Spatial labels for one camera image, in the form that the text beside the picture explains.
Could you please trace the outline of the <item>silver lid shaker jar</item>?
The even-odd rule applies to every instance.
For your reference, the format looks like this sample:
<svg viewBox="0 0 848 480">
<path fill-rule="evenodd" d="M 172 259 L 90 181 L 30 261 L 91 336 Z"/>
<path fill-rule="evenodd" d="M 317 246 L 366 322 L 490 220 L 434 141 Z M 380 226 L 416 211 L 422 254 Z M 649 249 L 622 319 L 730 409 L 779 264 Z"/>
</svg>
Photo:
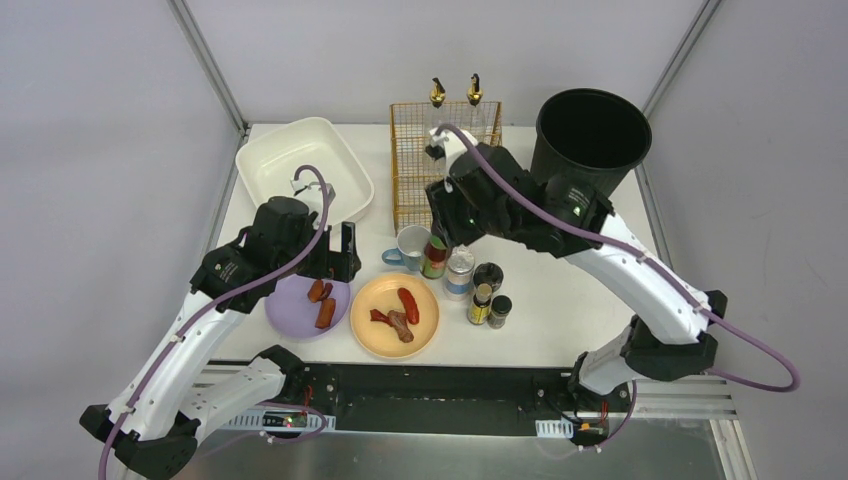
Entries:
<svg viewBox="0 0 848 480">
<path fill-rule="evenodd" d="M 454 248 L 447 259 L 444 274 L 444 291 L 448 299 L 461 301 L 466 298 L 475 268 L 475 257 L 466 246 Z"/>
</svg>

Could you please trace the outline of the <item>yellow cap sauce bottle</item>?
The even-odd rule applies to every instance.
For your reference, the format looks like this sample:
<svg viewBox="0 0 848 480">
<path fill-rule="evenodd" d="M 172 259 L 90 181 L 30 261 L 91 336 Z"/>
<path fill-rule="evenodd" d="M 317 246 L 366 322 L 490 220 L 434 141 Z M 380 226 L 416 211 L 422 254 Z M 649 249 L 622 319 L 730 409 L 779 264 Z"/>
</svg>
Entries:
<svg viewBox="0 0 848 480">
<path fill-rule="evenodd" d="M 450 248 L 439 236 L 431 234 L 424 248 L 420 266 L 421 275 L 431 280 L 441 278 L 445 273 L 449 256 Z"/>
</svg>

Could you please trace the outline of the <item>black lid round jar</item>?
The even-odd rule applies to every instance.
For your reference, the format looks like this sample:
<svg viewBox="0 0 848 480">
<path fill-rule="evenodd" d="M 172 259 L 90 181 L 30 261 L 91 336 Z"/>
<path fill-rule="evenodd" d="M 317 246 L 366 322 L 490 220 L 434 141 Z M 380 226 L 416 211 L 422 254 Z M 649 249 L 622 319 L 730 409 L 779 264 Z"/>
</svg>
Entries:
<svg viewBox="0 0 848 480">
<path fill-rule="evenodd" d="M 485 262 L 477 265 L 472 276 L 474 291 L 479 290 L 482 285 L 486 284 L 491 288 L 492 292 L 497 292 L 501 288 L 503 280 L 503 269 L 493 262 Z"/>
</svg>

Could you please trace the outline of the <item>oil bottle with brown liquid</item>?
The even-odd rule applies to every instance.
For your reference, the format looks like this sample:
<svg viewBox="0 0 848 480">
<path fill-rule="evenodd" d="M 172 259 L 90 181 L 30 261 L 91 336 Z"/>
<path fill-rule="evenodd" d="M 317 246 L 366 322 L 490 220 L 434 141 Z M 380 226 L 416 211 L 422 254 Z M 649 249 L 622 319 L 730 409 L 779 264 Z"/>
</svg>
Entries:
<svg viewBox="0 0 848 480">
<path fill-rule="evenodd" d="M 466 92 L 466 105 L 461 119 L 461 126 L 481 143 L 490 142 L 488 117 L 483 105 L 483 89 L 478 73 L 470 77 L 470 86 Z"/>
</svg>

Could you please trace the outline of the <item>clear oil bottle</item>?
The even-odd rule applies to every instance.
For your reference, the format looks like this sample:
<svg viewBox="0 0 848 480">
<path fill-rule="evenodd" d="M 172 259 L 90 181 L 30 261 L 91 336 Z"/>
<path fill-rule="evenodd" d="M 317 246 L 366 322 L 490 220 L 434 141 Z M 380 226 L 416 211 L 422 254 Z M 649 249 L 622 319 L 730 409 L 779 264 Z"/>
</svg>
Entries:
<svg viewBox="0 0 848 480">
<path fill-rule="evenodd" d="M 432 143 L 433 131 L 449 120 L 448 110 L 444 106 L 446 90 L 438 77 L 433 77 L 433 88 L 429 94 L 429 105 L 425 109 L 423 136 L 425 159 L 435 165 L 438 174 L 444 178 L 447 172 L 444 148 Z"/>
</svg>

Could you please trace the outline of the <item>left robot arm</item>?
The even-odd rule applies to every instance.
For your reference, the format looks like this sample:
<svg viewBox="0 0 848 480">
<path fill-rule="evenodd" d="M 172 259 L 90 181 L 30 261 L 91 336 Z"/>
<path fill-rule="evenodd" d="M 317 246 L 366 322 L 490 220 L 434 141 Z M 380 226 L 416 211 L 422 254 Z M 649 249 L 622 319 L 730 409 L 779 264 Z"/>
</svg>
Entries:
<svg viewBox="0 0 848 480">
<path fill-rule="evenodd" d="M 111 402 L 88 406 L 81 426 L 102 441 L 98 476 L 116 458 L 146 479 L 171 479 L 212 432 L 255 404 L 304 395 L 306 366 L 274 345 L 241 372 L 207 392 L 193 392 L 212 354 L 277 282 L 300 275 L 351 282 L 361 268 L 356 226 L 341 224 L 341 248 L 330 248 L 329 203 L 311 206 L 277 196 L 260 205 L 251 225 L 209 251 L 190 280 L 173 324 L 130 384 Z"/>
</svg>

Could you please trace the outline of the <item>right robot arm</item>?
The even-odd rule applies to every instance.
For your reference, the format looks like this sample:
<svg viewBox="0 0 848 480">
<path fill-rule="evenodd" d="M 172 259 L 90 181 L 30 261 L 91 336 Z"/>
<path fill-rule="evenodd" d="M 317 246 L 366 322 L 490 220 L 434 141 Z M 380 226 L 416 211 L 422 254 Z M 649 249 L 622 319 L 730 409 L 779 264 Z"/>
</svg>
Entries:
<svg viewBox="0 0 848 480">
<path fill-rule="evenodd" d="M 590 184 L 563 174 L 537 182 L 507 149 L 478 144 L 476 150 L 534 205 L 602 238 L 581 238 L 540 219 L 492 180 L 458 139 L 446 136 L 425 148 L 432 159 L 451 163 L 447 177 L 426 189 L 433 228 L 443 241 L 455 248 L 490 235 L 563 258 L 635 313 L 616 338 L 578 357 L 570 390 L 606 395 L 633 379 L 670 382 L 713 366 L 718 342 L 708 332 L 707 313 L 722 312 L 723 293 L 693 289 L 669 271 L 657 272 L 657 258 Z M 706 313 L 698 312 L 700 306 Z"/>
</svg>

